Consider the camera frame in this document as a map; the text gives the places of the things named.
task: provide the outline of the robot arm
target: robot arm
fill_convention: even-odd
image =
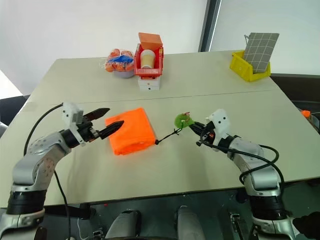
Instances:
[[[263,166],[262,160],[240,154],[245,152],[264,158],[263,148],[255,143],[229,134],[230,122],[226,111],[218,109],[208,118],[207,125],[196,122],[190,128],[200,136],[197,145],[218,146],[242,173]],[[256,239],[295,239],[292,223],[286,214],[277,171],[271,165],[243,176],[243,184],[252,211],[253,231]]]
[[[0,221],[0,239],[11,229],[24,228],[23,234],[28,232],[31,239],[44,234],[43,228],[38,228],[38,225],[45,215],[46,192],[57,163],[72,148],[83,146],[85,142],[92,142],[99,137],[104,139],[123,125],[124,121],[118,121],[102,131],[94,130],[91,121],[102,117],[108,110],[109,108],[99,108],[83,116],[83,111],[76,105],[63,104],[63,118],[69,128],[31,143],[26,155],[13,169],[8,206]]]

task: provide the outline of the orange cloth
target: orange cloth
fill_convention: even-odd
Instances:
[[[156,137],[142,107],[105,119],[109,125],[124,120],[122,127],[109,136],[115,155],[126,155],[155,144]]]

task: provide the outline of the paper cup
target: paper cup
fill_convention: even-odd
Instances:
[[[153,69],[155,66],[156,54],[151,50],[143,50],[140,55],[141,68],[142,69]]]

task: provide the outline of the green plush toy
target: green plush toy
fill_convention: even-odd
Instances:
[[[194,123],[190,117],[190,112],[179,114],[174,120],[174,125],[179,129],[184,129]]]

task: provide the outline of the red box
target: red box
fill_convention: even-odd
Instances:
[[[134,74],[140,77],[159,77],[162,75],[162,69],[164,66],[164,48],[160,47],[153,51],[155,53],[154,68],[140,68],[140,54],[144,49],[141,44],[138,43],[134,54]]]

